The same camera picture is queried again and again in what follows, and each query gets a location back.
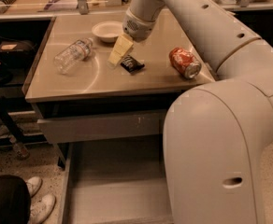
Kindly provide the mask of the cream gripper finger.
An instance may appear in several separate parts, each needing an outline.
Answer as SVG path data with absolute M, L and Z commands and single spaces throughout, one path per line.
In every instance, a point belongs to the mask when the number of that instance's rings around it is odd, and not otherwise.
M 133 38 L 128 34 L 122 34 L 117 38 L 113 51 L 119 56 L 125 56 L 133 46 Z
M 127 50 L 128 50 L 128 47 L 126 43 L 116 43 L 115 46 L 113 47 L 112 52 L 109 55 L 108 61 L 112 65 L 116 66 L 124 57 Z

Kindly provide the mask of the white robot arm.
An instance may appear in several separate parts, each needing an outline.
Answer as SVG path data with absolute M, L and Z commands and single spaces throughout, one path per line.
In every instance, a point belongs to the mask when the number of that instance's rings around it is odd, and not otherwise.
M 273 142 L 273 48 L 212 0 L 132 0 L 126 35 L 145 40 L 163 7 L 219 78 L 165 116 L 174 224 L 266 224 L 260 159 Z

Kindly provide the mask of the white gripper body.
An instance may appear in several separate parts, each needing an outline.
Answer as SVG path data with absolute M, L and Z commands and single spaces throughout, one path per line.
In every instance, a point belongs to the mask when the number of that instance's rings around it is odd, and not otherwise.
M 127 9 L 122 21 L 123 31 L 136 42 L 146 40 L 154 28 L 154 21 L 143 21 L 136 17 L 130 9 Z

